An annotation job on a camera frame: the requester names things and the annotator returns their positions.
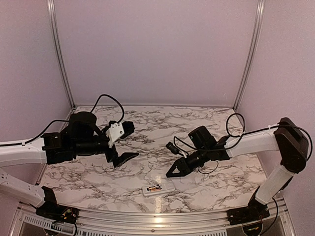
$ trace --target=marble surface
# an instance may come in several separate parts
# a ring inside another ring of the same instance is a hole
[[[89,111],[79,107],[78,111]],[[225,121],[233,113],[226,108],[125,107],[124,120],[135,124],[135,132],[116,144],[119,154],[139,152],[140,156],[114,169],[104,155],[78,157],[72,162],[50,165],[41,185],[54,189],[57,201],[76,207],[128,212],[194,212],[246,205],[266,177],[256,155],[242,155],[220,161],[209,175],[197,171],[186,177],[170,178],[174,192],[144,197],[142,187],[149,182],[166,182],[168,169],[180,156],[165,145],[176,135],[189,142],[188,133],[205,125],[218,140],[226,135]],[[97,125],[118,120],[119,107],[98,107]],[[230,120],[232,133],[241,131],[236,117]],[[216,162],[208,162],[209,172]]]

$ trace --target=lavender wall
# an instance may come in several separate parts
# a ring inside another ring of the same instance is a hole
[[[0,1],[0,76],[0,142],[33,137],[70,112],[45,0]],[[29,183],[41,170],[39,165],[4,169]],[[0,194],[0,235],[8,235],[17,204]]]
[[[315,1],[267,0],[258,49],[239,112],[248,130],[291,118],[315,141]],[[275,153],[260,155],[267,173]],[[315,156],[285,190],[298,236],[314,235]]]
[[[92,104],[109,93],[125,104],[233,106],[257,1],[57,0],[55,5],[76,104]]]

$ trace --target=black cable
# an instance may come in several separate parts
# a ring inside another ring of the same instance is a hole
[[[201,174],[205,174],[205,175],[211,174],[211,173],[214,172],[214,171],[218,168],[218,166],[219,166],[219,162],[218,162],[217,160],[215,160],[215,161],[217,162],[217,166],[214,168],[214,170],[212,170],[212,171],[210,171],[210,172],[207,172],[207,173],[201,172],[200,169],[199,169],[199,168],[201,168],[201,167],[199,166],[199,167],[197,168],[198,172],[201,173]]]
[[[90,111],[90,113],[92,113],[92,112],[94,111],[95,107],[97,106],[99,100],[100,100],[102,97],[109,97],[109,98],[111,98],[112,100],[114,100],[114,101],[118,104],[118,106],[120,106],[120,108],[121,108],[123,114],[122,114],[122,117],[119,119],[119,121],[117,121],[117,123],[121,122],[121,121],[123,120],[124,116],[125,116],[124,108],[123,108],[122,104],[121,104],[116,98],[114,98],[114,97],[112,97],[111,95],[108,95],[108,94],[102,94],[102,95],[100,95],[100,96],[98,97],[98,99],[96,100],[96,102],[95,102],[95,104],[94,104],[92,110]]]
[[[74,231],[73,236],[76,236],[76,235],[77,235],[77,232],[78,232],[78,227],[77,227],[77,224],[76,224],[76,223],[74,223],[74,227],[75,227],[75,231]]]
[[[226,120],[226,122],[225,122],[225,129],[226,129],[227,134],[228,134],[230,137],[238,138],[238,137],[240,137],[241,135],[232,135],[232,134],[230,133],[230,131],[228,130],[228,122],[229,122],[229,120],[230,120],[233,116],[240,116],[240,117],[242,118],[242,120],[243,120],[243,131],[242,131],[242,133],[245,132],[245,118],[244,118],[244,116],[243,116],[241,113],[233,113],[233,114],[231,114],[231,115],[227,118],[227,120]]]
[[[185,151],[184,149],[182,149],[182,148],[180,148],[179,146],[176,145],[176,143],[175,143],[175,136],[173,138],[173,143],[174,143],[174,146],[176,148],[178,148],[180,151],[184,152],[187,156],[189,155],[189,153],[187,151]]]
[[[279,207],[278,207],[278,204],[277,204],[277,201],[272,198],[272,200],[274,200],[275,204],[276,204],[276,208],[277,208],[277,213],[276,213],[276,217],[274,219],[274,221],[271,223],[271,225],[269,225],[269,227],[260,234],[260,236],[262,236],[263,234],[265,234],[268,230],[270,230],[270,228],[275,224],[275,222],[277,221],[277,217],[278,217],[278,214],[279,214]]]
[[[63,120],[63,119],[53,120],[52,122],[50,122],[46,126],[46,128],[43,131],[40,132],[40,134],[36,135],[34,138],[32,138],[30,140],[25,141],[25,144],[28,144],[28,143],[33,142],[34,140],[38,139],[49,128],[49,126],[51,126],[55,122],[69,122],[69,121],[68,120]],[[22,145],[22,143],[1,144],[0,147],[10,147],[10,146],[16,146],[16,145]]]

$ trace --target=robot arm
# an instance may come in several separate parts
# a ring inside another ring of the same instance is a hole
[[[259,132],[250,132],[240,137],[222,137],[219,141],[201,126],[189,133],[197,151],[187,158],[176,160],[167,177],[183,177],[197,167],[210,160],[228,160],[231,157],[261,151],[280,151],[282,160],[278,167],[268,176],[267,180],[255,191],[247,207],[231,209],[228,219],[231,225],[259,220],[269,216],[267,204],[291,181],[293,176],[301,172],[307,162],[309,142],[289,118],[282,118],[276,125],[272,125]],[[178,153],[171,143],[167,147]]]
[[[107,162],[119,167],[138,153],[127,152],[118,156],[115,142],[134,132],[130,121],[109,122],[100,130],[96,126],[96,116],[89,112],[72,114],[68,126],[60,133],[46,133],[40,138],[21,145],[10,146],[11,142],[0,143],[0,191],[29,203],[36,208],[36,214],[67,223],[75,223],[78,209],[57,204],[52,189],[28,184],[17,179],[1,167],[38,163],[56,164],[72,161],[77,156],[104,153]]]

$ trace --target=aluminum frame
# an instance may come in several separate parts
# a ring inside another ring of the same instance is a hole
[[[64,90],[65,90],[69,105],[73,109],[75,107],[75,103],[74,103],[72,92],[70,89],[70,84],[69,84],[67,72],[65,69],[65,65],[64,65],[64,61],[63,61],[63,54],[62,54],[61,46],[60,46],[58,26],[57,26],[57,18],[56,18],[56,12],[55,12],[55,1],[54,0],[47,0],[47,7],[48,7],[48,13],[49,13],[49,17],[50,17],[50,25],[51,25],[55,50],[56,50],[56,54],[57,54],[58,65],[59,65],[60,73],[62,76]]]
[[[60,45],[60,40],[59,40],[57,18],[56,18],[56,12],[55,12],[55,1],[54,0],[47,0],[47,6],[48,6],[48,12],[49,12],[49,16],[50,16],[51,30],[52,30],[55,50],[56,50],[59,68],[60,68],[62,80],[63,80],[63,86],[64,86],[64,89],[65,89],[65,92],[67,95],[68,102],[69,102],[71,108],[73,108],[73,109],[77,106],[87,106],[86,104],[77,105],[74,102],[74,98],[73,98],[73,95],[72,95],[72,92],[70,89],[70,83],[68,80],[66,68],[64,65],[64,60],[63,60],[63,55],[62,55],[62,50],[61,50],[61,45]],[[259,36],[260,36],[260,32],[261,32],[264,6],[265,6],[265,0],[258,0],[250,50],[249,50],[249,53],[247,56],[247,60],[246,60],[243,76],[241,79],[241,83],[240,83],[240,86],[239,86],[239,89],[238,89],[238,92],[237,92],[237,95],[236,95],[236,98],[234,101],[234,105],[232,107],[236,111],[238,110],[238,108],[240,106],[242,97],[244,95],[245,87],[246,87],[246,84],[247,84],[248,79],[249,79],[249,74],[251,71],[253,58],[254,58],[254,55],[255,55],[255,52],[257,49],[258,40],[259,40]]]
[[[265,0],[258,0],[254,29],[253,29],[253,33],[252,33],[251,46],[250,46],[250,50],[249,50],[249,53],[247,56],[241,84],[240,84],[240,87],[238,89],[238,92],[237,92],[237,95],[235,98],[235,102],[234,102],[234,106],[233,106],[233,109],[236,111],[240,107],[240,104],[241,104],[241,101],[242,101],[242,98],[244,95],[245,87],[246,87],[246,84],[248,82],[249,75],[251,72],[252,62],[253,62],[253,59],[255,56],[255,52],[257,50],[258,40],[259,40],[259,36],[260,36],[260,32],[261,32],[264,7],[265,7]]]
[[[285,228],[285,236],[295,236],[288,211],[283,198],[278,198],[279,219]],[[268,204],[271,216],[264,220],[274,219],[276,205]],[[132,213],[81,208],[78,215],[78,231],[106,232],[109,235],[186,235],[195,236],[213,231],[231,230],[241,225],[230,226],[226,211],[211,210],[189,213]],[[21,232],[25,215],[35,215],[35,210],[27,204],[19,204],[12,223],[10,236]],[[69,225],[56,223],[56,226],[69,228]]]

